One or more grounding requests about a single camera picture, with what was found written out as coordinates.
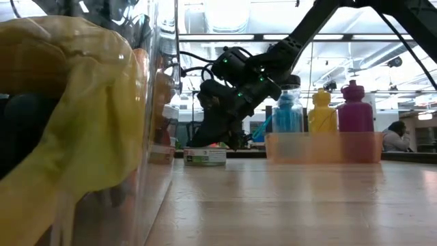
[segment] bottle cap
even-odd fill
[[[341,88],[341,93],[346,100],[360,100],[364,98],[364,86],[356,85],[356,80],[351,80],[348,86]]]
[[[328,105],[330,103],[330,94],[323,88],[319,88],[318,92],[313,95],[314,105]]]

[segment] person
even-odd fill
[[[410,137],[405,123],[402,121],[393,122],[383,133],[384,151],[410,151]]]

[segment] yellow water bottle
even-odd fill
[[[337,131],[337,112],[329,107],[330,93],[320,88],[313,95],[314,109],[308,113],[310,133],[334,133]]]

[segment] orange transparent bin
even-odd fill
[[[271,163],[379,163],[382,133],[270,133]]]

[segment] purple water bottle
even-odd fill
[[[361,102],[364,98],[364,87],[356,85],[355,80],[349,86],[341,88],[346,103],[340,106],[340,132],[373,132],[373,110],[369,103]]]

